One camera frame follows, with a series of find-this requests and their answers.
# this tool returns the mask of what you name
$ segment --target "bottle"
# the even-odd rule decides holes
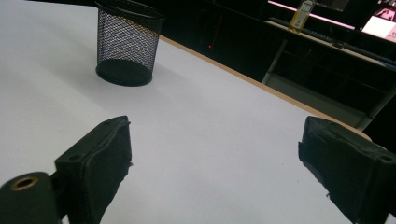
[[[301,32],[306,20],[309,17],[309,13],[311,13],[312,8],[314,8],[315,3],[315,0],[303,0],[301,2],[289,24],[290,31],[296,34],[299,34]]]

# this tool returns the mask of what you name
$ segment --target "black mesh pencil holder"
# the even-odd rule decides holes
[[[163,16],[129,0],[98,0],[96,73],[121,86],[143,86],[152,80]]]

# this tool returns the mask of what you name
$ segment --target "screw hole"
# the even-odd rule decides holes
[[[73,155],[73,156],[70,156],[70,157],[69,157],[69,160],[70,160],[70,161],[76,161],[76,160],[78,160],[80,157],[81,157],[80,155]]]
[[[388,156],[380,156],[379,159],[384,160],[384,161],[392,161],[392,158],[388,157]]]
[[[38,178],[36,176],[26,176],[24,178],[16,180],[12,185],[11,189],[12,190],[23,190],[23,189],[29,189],[33,185],[35,185],[38,181]]]

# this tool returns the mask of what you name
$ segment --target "white table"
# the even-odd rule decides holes
[[[132,122],[134,166],[102,223],[349,223],[298,159],[305,110],[160,40],[153,81],[95,74],[95,7],[0,3],[0,184],[105,119]]]

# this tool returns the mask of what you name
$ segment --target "mesh cup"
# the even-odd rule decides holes
[[[96,73],[121,86],[152,80],[163,16],[129,0],[96,1],[99,8]]]

